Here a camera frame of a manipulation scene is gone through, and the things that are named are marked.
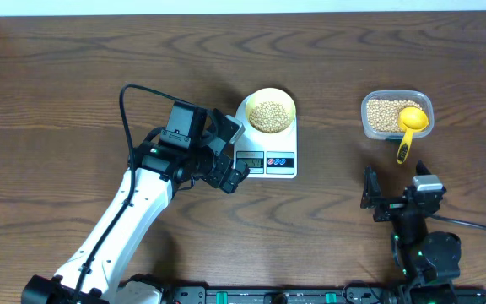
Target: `clear plastic container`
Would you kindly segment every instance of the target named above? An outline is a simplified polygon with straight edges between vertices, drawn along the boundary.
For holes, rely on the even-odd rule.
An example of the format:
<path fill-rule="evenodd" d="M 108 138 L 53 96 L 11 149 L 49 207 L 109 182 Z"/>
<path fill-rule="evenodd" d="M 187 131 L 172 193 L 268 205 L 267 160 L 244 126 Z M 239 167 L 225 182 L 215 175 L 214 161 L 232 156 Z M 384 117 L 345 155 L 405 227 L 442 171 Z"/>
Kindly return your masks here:
<path fill-rule="evenodd" d="M 404 133 L 389 133 L 376 131 L 369 125 L 369 118 L 367 117 L 367 103 L 369 100 L 382 99 L 382 100 L 411 100 L 417 102 L 427 117 L 429 118 L 429 126 L 422 132 L 417 132 L 413 134 L 413 138 L 423 138 L 427 136 L 432 128 L 435 126 L 435 114 L 432 110 L 432 103 L 430 103 L 429 97 L 427 95 L 412 90 L 379 90 L 368 94 L 361 103 L 361 120 L 363 121 L 364 134 L 368 138 L 372 139 L 402 139 Z"/>

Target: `yellow spoon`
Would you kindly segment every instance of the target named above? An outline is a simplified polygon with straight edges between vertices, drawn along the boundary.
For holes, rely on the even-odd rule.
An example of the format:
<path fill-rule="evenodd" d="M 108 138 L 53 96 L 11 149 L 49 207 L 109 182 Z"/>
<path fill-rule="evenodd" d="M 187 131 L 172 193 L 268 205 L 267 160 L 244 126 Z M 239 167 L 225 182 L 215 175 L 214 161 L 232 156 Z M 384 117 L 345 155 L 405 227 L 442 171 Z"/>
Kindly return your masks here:
<path fill-rule="evenodd" d="M 402 164 L 408 157 L 412 137 L 415 132 L 423 131 L 429 125 L 427 115 L 416 107 L 402 109 L 398 116 L 398 126 L 405 132 L 401 146 L 398 147 L 397 163 Z"/>

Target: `spoon handle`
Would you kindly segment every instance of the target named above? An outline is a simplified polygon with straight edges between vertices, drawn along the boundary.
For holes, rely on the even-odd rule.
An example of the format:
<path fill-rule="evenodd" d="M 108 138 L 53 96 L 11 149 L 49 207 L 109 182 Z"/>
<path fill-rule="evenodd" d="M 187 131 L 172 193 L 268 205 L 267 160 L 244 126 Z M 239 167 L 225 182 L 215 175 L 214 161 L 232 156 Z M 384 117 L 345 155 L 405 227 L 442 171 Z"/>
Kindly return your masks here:
<path fill-rule="evenodd" d="M 408 157 L 410 146 L 412 146 L 413 129 L 406 128 L 404 137 L 402 138 L 401 145 L 397 151 L 397 163 L 402 164 Z"/>

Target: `white wall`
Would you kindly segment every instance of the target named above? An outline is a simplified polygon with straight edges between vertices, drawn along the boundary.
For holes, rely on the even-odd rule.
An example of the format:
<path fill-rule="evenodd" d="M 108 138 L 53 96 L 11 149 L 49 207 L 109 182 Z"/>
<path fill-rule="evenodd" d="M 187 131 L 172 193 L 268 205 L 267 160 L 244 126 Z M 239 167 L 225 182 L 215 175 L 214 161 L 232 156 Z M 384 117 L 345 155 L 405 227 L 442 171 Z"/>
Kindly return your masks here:
<path fill-rule="evenodd" d="M 0 0 L 0 16 L 486 10 L 486 0 Z"/>

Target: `white kitchen scale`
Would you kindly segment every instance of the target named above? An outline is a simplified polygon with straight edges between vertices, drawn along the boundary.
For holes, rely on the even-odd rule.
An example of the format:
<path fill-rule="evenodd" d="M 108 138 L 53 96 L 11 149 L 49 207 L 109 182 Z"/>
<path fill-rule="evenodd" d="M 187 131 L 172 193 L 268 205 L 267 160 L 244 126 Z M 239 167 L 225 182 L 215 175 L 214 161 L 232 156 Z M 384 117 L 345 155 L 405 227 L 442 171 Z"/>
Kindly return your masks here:
<path fill-rule="evenodd" d="M 264 133 L 249 122 L 252 110 L 264 101 L 283 105 L 292 122 L 278 133 Z M 251 169 L 249 177 L 294 178 L 297 175 L 297 119 L 295 103 L 286 92 L 267 88 L 258 90 L 241 102 L 235 118 L 245 132 L 235 143 L 234 159 L 243 160 Z"/>

